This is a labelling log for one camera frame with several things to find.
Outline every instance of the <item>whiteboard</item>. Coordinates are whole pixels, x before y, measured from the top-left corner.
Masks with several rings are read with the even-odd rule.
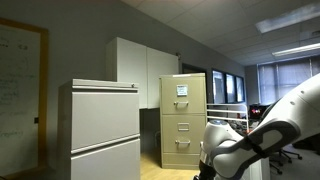
[[[44,159],[42,38],[33,26],[0,19],[0,176],[38,168]]]

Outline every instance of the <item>whiteboard frame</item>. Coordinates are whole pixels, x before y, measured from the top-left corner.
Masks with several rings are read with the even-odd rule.
[[[12,21],[0,17],[0,24],[10,28],[23,29],[40,36],[39,66],[39,102],[38,102],[38,166],[22,172],[5,175],[6,179],[15,179],[29,173],[44,170],[47,167],[46,117],[47,117],[47,72],[48,72],[48,30],[33,25]]]

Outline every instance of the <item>filing cabinet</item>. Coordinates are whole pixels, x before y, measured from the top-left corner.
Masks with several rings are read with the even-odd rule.
[[[160,76],[162,168],[198,169],[206,109],[204,73]]]

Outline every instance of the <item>window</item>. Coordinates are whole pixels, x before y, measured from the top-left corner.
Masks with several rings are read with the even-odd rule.
[[[244,102],[244,81],[242,77],[219,71],[212,71],[213,103]]]
[[[272,104],[320,72],[320,58],[258,65],[260,102]]]

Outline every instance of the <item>ceiling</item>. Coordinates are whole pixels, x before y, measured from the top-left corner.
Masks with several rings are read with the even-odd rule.
[[[256,23],[320,0],[122,0],[244,66],[320,54],[272,52],[320,43],[320,17],[260,33]]]

